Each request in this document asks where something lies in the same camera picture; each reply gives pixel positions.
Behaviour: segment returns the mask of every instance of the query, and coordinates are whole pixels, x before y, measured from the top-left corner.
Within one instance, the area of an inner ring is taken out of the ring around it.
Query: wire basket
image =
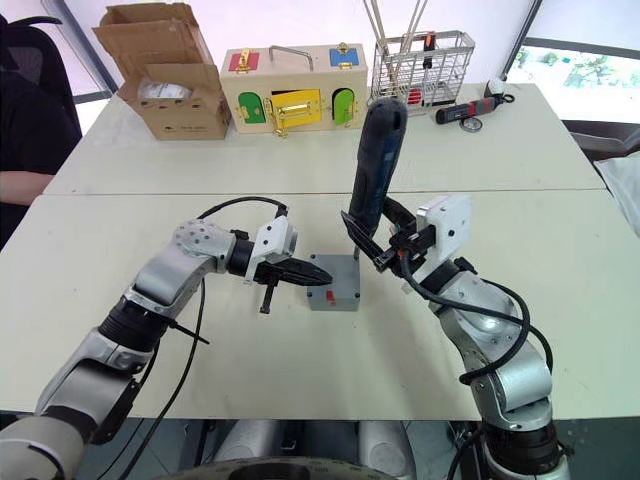
[[[428,34],[434,32],[416,33],[412,49],[405,53],[400,53],[404,37],[387,39],[386,52],[376,45],[371,100],[399,98],[406,103],[409,114],[425,113],[427,107],[456,101],[475,42],[458,30],[436,32],[435,49],[425,52],[422,46]],[[418,43],[420,50],[415,50]]]

